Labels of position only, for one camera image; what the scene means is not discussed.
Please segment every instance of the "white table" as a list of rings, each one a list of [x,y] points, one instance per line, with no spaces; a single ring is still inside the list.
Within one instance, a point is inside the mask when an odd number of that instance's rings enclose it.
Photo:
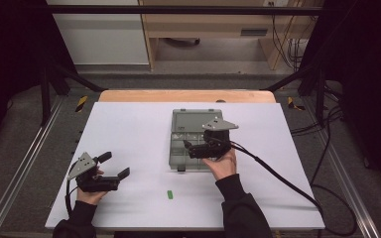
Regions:
[[[107,230],[220,230],[223,197],[210,172],[180,174],[169,167],[174,109],[221,109],[239,125],[230,139],[257,155],[284,178],[313,195],[278,103],[97,102],[94,104],[72,163],[83,153],[107,151],[113,158],[100,165],[106,176],[129,167],[131,175],[117,191],[103,197],[93,225]],[[286,187],[253,159],[237,152],[238,172],[247,192],[277,230],[323,229],[317,209]],[[173,199],[167,191],[173,192]],[[67,219],[65,181],[49,215],[47,228]],[[72,205],[76,193],[71,195]]]

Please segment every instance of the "small green block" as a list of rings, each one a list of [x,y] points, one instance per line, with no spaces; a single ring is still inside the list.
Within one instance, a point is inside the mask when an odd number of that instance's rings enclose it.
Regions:
[[[168,190],[168,191],[167,191],[167,197],[168,197],[169,199],[173,199],[173,192],[172,192],[171,190]]]

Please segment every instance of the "aluminum rail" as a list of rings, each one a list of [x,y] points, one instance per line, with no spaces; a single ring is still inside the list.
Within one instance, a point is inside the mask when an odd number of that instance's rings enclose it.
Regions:
[[[314,102],[311,98],[303,97],[302,99],[304,101],[304,104],[307,106],[309,114],[315,121],[316,117],[314,113]],[[323,146],[325,146],[328,138],[326,131],[320,130],[318,133],[320,136],[321,143],[323,144]],[[342,192],[345,195],[346,201],[351,206],[355,216],[357,217],[357,225],[358,228],[361,230],[361,233],[363,234],[364,238],[380,238],[380,234],[369,212],[367,211],[367,208],[363,203],[360,194],[355,188],[353,181],[351,180],[347,170],[342,164],[342,161],[339,158],[339,155],[332,142],[329,142],[327,153],[329,155],[329,162],[333,168],[333,171],[335,172],[335,176],[338,179],[339,185],[341,187]]]
[[[321,16],[338,9],[322,7],[238,7],[238,6],[113,6],[113,5],[26,5],[27,10],[54,14],[194,14]]]
[[[46,138],[49,135],[64,103],[63,96],[57,96],[57,99],[53,105],[52,115],[48,123],[45,126],[42,126],[31,144],[28,152],[26,153],[23,161],[21,162],[20,167],[17,169],[16,173],[12,177],[11,182],[9,183],[5,193],[0,199],[0,227],[8,214],[12,204],[15,201],[15,198],[20,191],[24,180],[26,179],[30,168],[32,167],[38,153],[42,149],[43,144],[45,143]]]

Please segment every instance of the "gray floor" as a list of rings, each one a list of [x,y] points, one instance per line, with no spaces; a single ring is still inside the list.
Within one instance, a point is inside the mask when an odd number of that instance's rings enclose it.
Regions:
[[[271,85],[291,72],[292,70],[285,65],[281,65],[277,71],[270,71],[256,41],[202,39],[199,46],[161,42],[156,68],[153,71],[142,67],[129,67],[122,71],[101,74],[101,71],[96,71],[94,68],[84,71],[83,75],[98,85],[109,88],[259,89]],[[72,87],[71,93],[63,98],[61,112],[5,215],[0,227],[1,236],[50,236],[51,231],[44,227],[50,212],[49,206],[64,179],[92,103],[98,100],[99,95],[76,82],[69,81],[69,84]],[[288,107],[288,96],[293,96],[296,105],[307,106],[294,90],[297,84],[294,82],[275,92],[277,101],[282,104],[290,129],[313,123],[307,110]],[[74,112],[79,98],[83,95],[88,96],[83,110]],[[0,198],[22,163],[40,129],[41,121],[39,87],[18,94],[11,101],[12,106],[0,130]],[[329,98],[326,99],[325,105],[328,108],[335,104]],[[311,178],[323,149],[319,135],[313,133],[294,137],[294,141],[307,177]],[[380,173],[364,168],[362,154],[346,122],[338,120],[331,124],[331,141],[381,237]],[[329,162],[329,156],[326,156],[319,171],[317,183],[343,196],[337,176]],[[352,221],[347,210],[327,193],[316,189],[314,192],[324,207],[326,225],[332,230],[348,231]],[[99,234],[110,233],[99,231]],[[281,231],[281,237],[316,237],[316,233]],[[336,236],[324,232],[323,237]],[[364,236],[357,230],[352,237]]]

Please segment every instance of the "hand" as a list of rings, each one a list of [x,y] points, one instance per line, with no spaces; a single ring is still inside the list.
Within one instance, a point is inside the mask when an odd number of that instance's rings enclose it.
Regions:
[[[97,174],[103,175],[104,172],[97,170]],[[81,188],[78,188],[76,200],[80,200],[91,205],[97,205],[101,198],[107,194],[107,192],[108,191],[85,192],[82,191]]]
[[[209,159],[202,160],[212,171],[216,180],[224,179],[236,174],[237,160],[234,148],[231,148],[217,161],[212,161]]]

